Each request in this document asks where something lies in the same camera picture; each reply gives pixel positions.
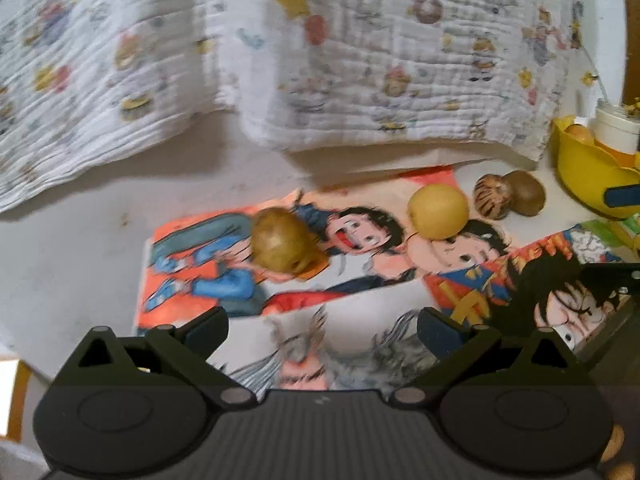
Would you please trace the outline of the yellow lemon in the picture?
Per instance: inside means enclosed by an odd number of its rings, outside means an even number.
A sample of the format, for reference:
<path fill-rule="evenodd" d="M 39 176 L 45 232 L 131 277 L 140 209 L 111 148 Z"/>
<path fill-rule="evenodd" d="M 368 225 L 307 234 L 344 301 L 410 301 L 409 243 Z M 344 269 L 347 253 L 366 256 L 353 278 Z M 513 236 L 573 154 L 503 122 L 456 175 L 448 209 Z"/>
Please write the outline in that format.
<path fill-rule="evenodd" d="M 419 188 L 408 201 L 408 216 L 420 237 L 446 240 L 456 236 L 468 223 L 469 202 L 455 186 L 427 184 Z"/>

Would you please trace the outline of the brown round pear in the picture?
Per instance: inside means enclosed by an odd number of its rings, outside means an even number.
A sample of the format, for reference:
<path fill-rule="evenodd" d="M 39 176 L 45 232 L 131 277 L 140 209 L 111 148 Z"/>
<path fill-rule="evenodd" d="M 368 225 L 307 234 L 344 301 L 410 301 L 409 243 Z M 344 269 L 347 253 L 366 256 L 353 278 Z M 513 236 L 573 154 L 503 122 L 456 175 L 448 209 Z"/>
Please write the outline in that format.
<path fill-rule="evenodd" d="M 250 231 L 252 256 L 258 266 L 285 274 L 301 274 L 317 259 L 314 236 L 292 211 L 271 207 L 258 211 Z"/>

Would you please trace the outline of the dark striped round fruit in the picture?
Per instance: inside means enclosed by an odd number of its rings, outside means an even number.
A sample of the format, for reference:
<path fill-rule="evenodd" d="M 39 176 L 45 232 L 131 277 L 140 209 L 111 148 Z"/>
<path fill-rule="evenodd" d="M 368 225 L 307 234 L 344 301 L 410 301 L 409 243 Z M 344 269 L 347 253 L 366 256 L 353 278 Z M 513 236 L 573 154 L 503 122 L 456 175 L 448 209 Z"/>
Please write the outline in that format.
<path fill-rule="evenodd" d="M 498 174 L 480 177 L 473 190 L 475 210 L 484 218 L 500 220 L 510 211 L 512 186 Z"/>

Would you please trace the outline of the colourful cartoon poster mat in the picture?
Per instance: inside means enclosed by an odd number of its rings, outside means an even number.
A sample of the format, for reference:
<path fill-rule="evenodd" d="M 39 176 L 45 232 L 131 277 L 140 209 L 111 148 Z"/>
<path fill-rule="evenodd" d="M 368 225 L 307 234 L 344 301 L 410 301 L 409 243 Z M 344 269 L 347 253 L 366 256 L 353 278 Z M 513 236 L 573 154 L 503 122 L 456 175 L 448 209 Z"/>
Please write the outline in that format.
<path fill-rule="evenodd" d="M 272 209 L 303 222 L 318 252 L 284 271 L 260 262 L 259 206 L 171 221 L 149 241 L 134 326 L 183 326 L 221 307 L 230 334 L 213 362 L 244 387 L 386 392 L 450 351 L 421 344 L 425 307 L 507 335 L 548 328 L 580 351 L 628 304 L 620 287 L 582 275 L 590 263 L 620 261 L 584 224 L 522 246 L 471 214 L 453 237 L 420 236 L 408 205 L 430 184 L 457 186 L 444 169 L 274 200 Z"/>

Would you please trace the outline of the yellow plastic bowl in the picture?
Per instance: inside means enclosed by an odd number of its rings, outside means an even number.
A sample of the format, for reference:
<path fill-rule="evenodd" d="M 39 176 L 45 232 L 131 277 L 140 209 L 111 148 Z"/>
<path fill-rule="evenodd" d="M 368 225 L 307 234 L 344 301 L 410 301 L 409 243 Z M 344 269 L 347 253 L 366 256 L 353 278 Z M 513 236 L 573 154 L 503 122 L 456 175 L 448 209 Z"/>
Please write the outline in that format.
<path fill-rule="evenodd" d="M 639 193 L 632 192 L 628 200 L 617 200 L 614 206 L 605 203 L 609 188 L 639 185 L 639 171 L 620 166 L 618 161 L 594 143 L 582 142 L 566 132 L 574 125 L 574 116 L 552 120 L 551 129 L 558 141 L 556 173 L 562 185 L 585 206 L 605 217 L 626 219 L 639 212 Z"/>

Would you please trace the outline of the brown round fruit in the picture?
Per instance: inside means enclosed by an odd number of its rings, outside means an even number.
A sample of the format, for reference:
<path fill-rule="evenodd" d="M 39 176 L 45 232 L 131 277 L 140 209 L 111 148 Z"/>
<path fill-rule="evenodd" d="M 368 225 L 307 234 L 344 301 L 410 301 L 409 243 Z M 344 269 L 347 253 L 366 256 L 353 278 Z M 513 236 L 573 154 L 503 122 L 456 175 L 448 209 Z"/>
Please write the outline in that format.
<path fill-rule="evenodd" d="M 511 189 L 511 209 L 525 217 L 535 217 L 546 204 L 544 186 L 529 172 L 514 170 L 503 179 Z"/>

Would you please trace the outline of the white yellow stool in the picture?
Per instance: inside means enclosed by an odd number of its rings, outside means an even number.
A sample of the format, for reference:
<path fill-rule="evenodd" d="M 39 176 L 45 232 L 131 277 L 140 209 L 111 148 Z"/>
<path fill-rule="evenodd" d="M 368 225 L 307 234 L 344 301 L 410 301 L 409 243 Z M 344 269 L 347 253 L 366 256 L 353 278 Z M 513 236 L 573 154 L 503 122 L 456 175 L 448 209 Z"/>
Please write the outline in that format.
<path fill-rule="evenodd" d="M 20 443 L 29 382 L 34 371 L 20 359 L 0 361 L 0 437 Z"/>

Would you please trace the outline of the yellow fruit in bowl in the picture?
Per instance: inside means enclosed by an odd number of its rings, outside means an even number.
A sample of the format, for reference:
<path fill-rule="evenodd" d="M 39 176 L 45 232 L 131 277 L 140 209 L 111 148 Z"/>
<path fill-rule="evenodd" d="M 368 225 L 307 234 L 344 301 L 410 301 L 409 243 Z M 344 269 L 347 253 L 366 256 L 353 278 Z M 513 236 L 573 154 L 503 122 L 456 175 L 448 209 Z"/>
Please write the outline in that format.
<path fill-rule="evenodd" d="M 586 126 L 583 126 L 581 124 L 571 124 L 565 129 L 565 133 L 581 144 L 594 144 L 593 133 Z"/>

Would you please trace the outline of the cartoon print cloth right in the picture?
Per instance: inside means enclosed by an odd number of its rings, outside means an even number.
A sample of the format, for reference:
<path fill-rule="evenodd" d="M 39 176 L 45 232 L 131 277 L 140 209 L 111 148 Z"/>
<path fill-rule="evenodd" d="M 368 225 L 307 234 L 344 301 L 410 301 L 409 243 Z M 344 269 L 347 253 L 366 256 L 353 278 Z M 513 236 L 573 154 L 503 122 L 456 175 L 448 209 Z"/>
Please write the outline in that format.
<path fill-rule="evenodd" d="M 582 0 L 224 0 L 245 134 L 278 151 L 497 144 L 541 158 Z"/>

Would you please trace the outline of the cartoon print cloth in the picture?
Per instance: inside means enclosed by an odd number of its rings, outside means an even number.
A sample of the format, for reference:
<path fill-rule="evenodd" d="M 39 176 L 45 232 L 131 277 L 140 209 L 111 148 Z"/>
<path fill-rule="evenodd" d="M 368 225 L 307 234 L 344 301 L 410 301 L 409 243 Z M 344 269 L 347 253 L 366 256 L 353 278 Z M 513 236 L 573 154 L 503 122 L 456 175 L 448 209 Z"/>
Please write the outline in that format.
<path fill-rule="evenodd" d="M 232 107 L 226 0 L 1 0 L 1 207 Z"/>
<path fill-rule="evenodd" d="M 541 158 L 582 0 L 224 0 L 245 134 L 278 151 L 497 144 Z"/>

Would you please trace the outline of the cartoon print cloth left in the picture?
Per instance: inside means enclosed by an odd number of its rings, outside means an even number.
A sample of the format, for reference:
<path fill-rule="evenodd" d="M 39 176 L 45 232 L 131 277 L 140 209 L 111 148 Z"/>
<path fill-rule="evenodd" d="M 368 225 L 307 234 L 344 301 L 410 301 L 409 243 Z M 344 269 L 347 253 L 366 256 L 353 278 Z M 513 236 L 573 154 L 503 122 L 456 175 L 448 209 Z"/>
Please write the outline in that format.
<path fill-rule="evenodd" d="M 226 0 L 1 0 L 1 207 L 232 107 Z"/>

